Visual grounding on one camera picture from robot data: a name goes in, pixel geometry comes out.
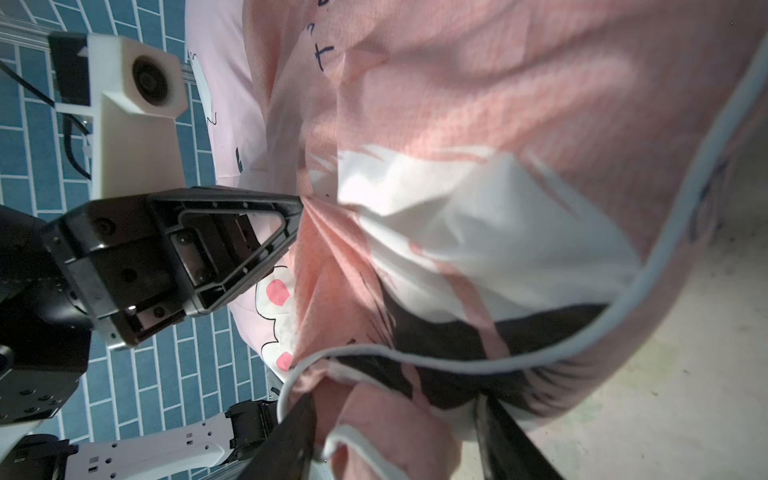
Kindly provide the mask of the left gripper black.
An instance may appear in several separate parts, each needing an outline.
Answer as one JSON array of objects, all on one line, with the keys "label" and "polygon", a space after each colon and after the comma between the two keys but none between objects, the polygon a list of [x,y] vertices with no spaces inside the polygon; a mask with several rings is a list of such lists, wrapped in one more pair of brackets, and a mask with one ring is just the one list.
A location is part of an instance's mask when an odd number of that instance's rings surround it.
[{"label": "left gripper black", "polygon": [[297,196],[226,187],[90,201],[40,229],[60,275],[42,288],[40,314],[135,348],[269,275],[302,213]]}]

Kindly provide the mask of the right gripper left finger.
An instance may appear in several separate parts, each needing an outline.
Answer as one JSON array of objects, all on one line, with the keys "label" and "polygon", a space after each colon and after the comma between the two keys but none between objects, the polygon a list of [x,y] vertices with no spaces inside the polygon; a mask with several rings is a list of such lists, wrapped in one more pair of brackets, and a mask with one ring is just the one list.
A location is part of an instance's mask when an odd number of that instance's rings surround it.
[{"label": "right gripper left finger", "polygon": [[304,394],[257,449],[238,480],[307,480],[317,427],[315,402]]}]

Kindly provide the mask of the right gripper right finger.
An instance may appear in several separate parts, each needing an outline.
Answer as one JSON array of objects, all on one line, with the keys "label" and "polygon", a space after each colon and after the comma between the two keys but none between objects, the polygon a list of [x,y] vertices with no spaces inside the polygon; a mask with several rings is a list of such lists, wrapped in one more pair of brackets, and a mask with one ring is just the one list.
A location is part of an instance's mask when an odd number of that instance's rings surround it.
[{"label": "right gripper right finger", "polygon": [[564,479],[495,398],[478,398],[475,426],[485,479]]}]

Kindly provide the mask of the salmon pink feather pillow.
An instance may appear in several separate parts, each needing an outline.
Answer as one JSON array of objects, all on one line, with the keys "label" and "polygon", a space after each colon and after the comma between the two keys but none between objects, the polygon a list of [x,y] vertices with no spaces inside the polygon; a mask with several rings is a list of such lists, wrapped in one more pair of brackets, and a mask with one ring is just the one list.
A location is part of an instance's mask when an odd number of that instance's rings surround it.
[{"label": "salmon pink feather pillow", "polygon": [[339,479],[447,479],[480,396],[603,383],[712,232],[767,90],[763,1],[248,1],[296,347]]}]

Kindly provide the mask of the light pink bunny pillow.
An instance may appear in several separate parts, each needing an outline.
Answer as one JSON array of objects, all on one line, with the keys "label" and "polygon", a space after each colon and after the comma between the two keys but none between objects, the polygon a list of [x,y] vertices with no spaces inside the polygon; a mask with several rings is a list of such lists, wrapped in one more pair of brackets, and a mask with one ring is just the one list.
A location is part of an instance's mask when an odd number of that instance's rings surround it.
[{"label": "light pink bunny pillow", "polygon": [[[185,41],[206,119],[219,185],[272,192],[266,126],[253,89],[240,1],[188,1]],[[298,335],[293,258],[230,303],[238,332],[281,380],[293,367]]]}]

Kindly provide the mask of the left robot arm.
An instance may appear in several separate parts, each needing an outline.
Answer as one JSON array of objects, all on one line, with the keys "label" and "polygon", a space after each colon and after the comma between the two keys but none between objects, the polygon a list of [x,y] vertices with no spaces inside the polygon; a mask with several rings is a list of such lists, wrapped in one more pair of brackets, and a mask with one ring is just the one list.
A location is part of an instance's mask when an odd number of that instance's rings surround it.
[{"label": "left robot arm", "polygon": [[296,196],[193,187],[90,201],[51,222],[1,211],[1,475],[151,479],[214,466],[234,479],[306,479],[314,406],[286,425],[243,401],[188,427],[76,445],[42,435],[77,390],[99,335],[131,349],[211,314],[277,269]]}]

